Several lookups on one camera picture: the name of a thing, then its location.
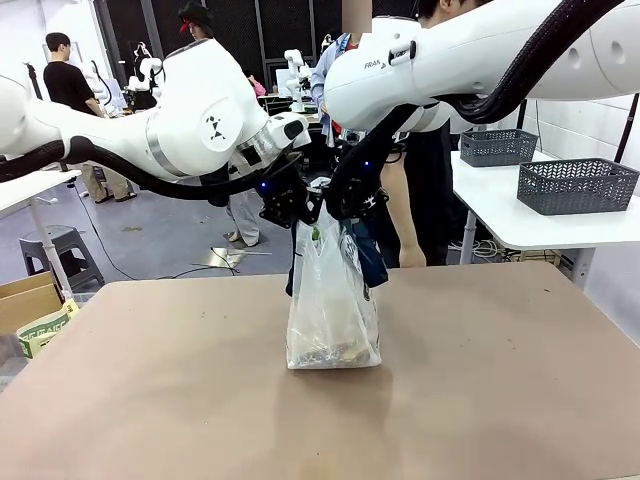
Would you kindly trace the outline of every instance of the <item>table leg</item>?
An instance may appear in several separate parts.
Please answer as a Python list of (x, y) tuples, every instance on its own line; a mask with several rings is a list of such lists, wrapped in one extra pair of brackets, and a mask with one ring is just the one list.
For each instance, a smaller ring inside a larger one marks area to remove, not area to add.
[(29, 199), (29, 205), (31, 206), (31, 208), (29, 209), (31, 210), (31, 216), (33, 217), (33, 221), (35, 222), (38, 233), (40, 234), (40, 238), (42, 239), (42, 246), (44, 247), (44, 251), (47, 254), (47, 258), (51, 262), (53, 271), (56, 273), (58, 281), (60, 282), (60, 286), (62, 287), (62, 295), (65, 299), (71, 300), (73, 298), (71, 285), (69, 285), (67, 274), (64, 273), (62, 263), (60, 263), (60, 257), (58, 257), (56, 247), (54, 247), (53, 243), (51, 243), (51, 238), (49, 238), (44, 223), (42, 223), (38, 201), (32, 197)]
[(462, 251), (460, 252), (460, 265), (471, 263), (473, 254), (473, 243), (476, 240), (476, 215), (471, 210), (467, 215), (467, 225), (464, 227), (464, 239), (462, 241)]
[(576, 258), (576, 263), (573, 265), (571, 280), (582, 290), (584, 290), (587, 285), (587, 278), (589, 276), (591, 262), (593, 261), (595, 253), (595, 248), (583, 248), (578, 250), (578, 257)]

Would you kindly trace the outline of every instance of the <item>gray plastic stool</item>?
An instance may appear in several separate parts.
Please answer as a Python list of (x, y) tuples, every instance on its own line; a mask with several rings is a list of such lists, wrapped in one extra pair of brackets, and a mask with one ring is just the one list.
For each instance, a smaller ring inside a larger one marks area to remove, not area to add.
[[(104, 277), (94, 261), (89, 249), (85, 245), (78, 231), (73, 227), (64, 225), (50, 225), (46, 227), (47, 234), (51, 237), (53, 246), (60, 257), (60, 262), (64, 268), (71, 288), (77, 288), (91, 280), (97, 280), (100, 285), (104, 285)], [(24, 264), (29, 276), (36, 275), (49, 270), (49, 259), (42, 246), (42, 241), (38, 238), (37, 232), (32, 232), (25, 238), (20, 239), (20, 248)], [(73, 249), (80, 250), (84, 258), (77, 258), (73, 255)], [(43, 268), (36, 271), (33, 259), (37, 258), (42, 263)]]

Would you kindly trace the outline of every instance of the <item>black cap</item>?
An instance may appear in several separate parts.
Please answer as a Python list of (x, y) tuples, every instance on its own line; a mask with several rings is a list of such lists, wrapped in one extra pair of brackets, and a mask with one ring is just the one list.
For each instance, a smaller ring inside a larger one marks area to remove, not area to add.
[(178, 11), (178, 17), (182, 20), (183, 25), (181, 32), (187, 31), (190, 23), (198, 25), (208, 37), (213, 38), (213, 14), (201, 3), (189, 1)]

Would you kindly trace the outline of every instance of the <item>black mesh basket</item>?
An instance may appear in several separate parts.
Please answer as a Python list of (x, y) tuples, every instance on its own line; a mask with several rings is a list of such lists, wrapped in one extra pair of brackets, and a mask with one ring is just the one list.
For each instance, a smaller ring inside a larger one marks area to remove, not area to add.
[(638, 176), (600, 158), (523, 163), (518, 200), (542, 215), (620, 212), (629, 207)]
[(523, 130), (462, 134), (460, 158), (472, 167), (505, 167), (533, 160), (538, 137)]

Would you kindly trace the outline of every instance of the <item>white plastic bag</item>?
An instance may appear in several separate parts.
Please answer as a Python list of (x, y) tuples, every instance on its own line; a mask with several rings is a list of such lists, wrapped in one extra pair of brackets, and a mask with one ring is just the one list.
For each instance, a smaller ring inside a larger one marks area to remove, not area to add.
[(374, 367), (381, 363), (378, 340), (356, 243), (323, 206), (315, 226), (298, 223), (288, 367)]

